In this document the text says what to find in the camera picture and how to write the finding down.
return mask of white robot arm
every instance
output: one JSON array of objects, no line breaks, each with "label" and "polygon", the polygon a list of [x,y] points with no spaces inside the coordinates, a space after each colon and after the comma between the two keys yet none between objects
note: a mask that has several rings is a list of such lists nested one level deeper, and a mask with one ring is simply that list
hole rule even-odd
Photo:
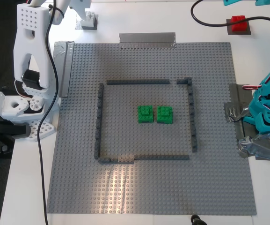
[{"label": "white robot arm", "polygon": [[[17,81],[23,82],[25,92],[33,98],[5,96],[0,92],[0,116],[16,123],[41,119],[55,94],[55,77],[45,46],[45,36],[54,9],[50,11],[49,8],[40,7],[44,2],[32,0],[30,4],[17,6],[14,74]],[[57,0],[53,24],[62,22],[68,6],[77,10],[81,18],[88,19],[85,8],[90,7],[90,3],[90,0]],[[31,56],[35,58],[39,72],[29,70]]]}]

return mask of mounting hole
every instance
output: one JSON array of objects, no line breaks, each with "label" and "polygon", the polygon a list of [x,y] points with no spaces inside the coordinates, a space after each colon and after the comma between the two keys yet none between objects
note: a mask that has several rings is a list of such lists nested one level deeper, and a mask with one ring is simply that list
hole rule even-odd
[{"label": "mounting hole", "polygon": [[11,104],[11,106],[12,106],[13,108],[16,108],[17,106],[19,106],[19,104],[18,104],[17,102],[13,102],[13,103]]}]

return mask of gray tape strip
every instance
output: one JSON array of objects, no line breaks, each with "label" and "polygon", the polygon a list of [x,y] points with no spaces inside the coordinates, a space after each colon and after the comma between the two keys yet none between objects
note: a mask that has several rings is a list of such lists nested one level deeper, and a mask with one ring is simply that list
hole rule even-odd
[{"label": "gray tape strip", "polygon": [[73,50],[74,42],[58,41],[55,43],[53,59],[59,78],[59,97],[68,97]]},{"label": "gray tape strip", "polygon": [[120,48],[175,48],[175,33],[119,34]]},{"label": "gray tape strip", "polygon": [[[237,113],[242,112],[242,106],[249,105],[252,100],[252,92],[248,90],[243,90],[243,85],[238,85],[232,83],[229,85],[229,91],[231,96],[231,103],[225,104],[233,104],[233,108],[236,110]],[[236,137],[237,139],[242,139],[245,136],[254,137],[258,134],[255,126],[244,122],[243,120],[236,121],[235,123],[236,129]]]}]

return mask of gray lego baseplate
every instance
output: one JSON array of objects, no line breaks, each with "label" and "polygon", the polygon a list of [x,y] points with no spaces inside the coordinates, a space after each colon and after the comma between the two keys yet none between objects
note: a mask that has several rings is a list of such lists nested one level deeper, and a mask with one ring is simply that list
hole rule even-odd
[{"label": "gray lego baseplate", "polygon": [[[189,86],[176,84],[188,77],[194,108]],[[170,84],[107,85],[107,80],[119,79],[169,79]],[[101,164],[94,157],[100,83],[100,153],[121,164]],[[162,49],[75,44],[69,95],[61,103],[48,212],[255,215],[248,159],[239,156],[234,124],[225,120],[231,83],[229,43],[178,43]],[[173,124],[139,124],[138,105],[154,110],[172,106]],[[197,152],[192,152],[192,110]],[[184,152],[190,160],[126,160]]]}]

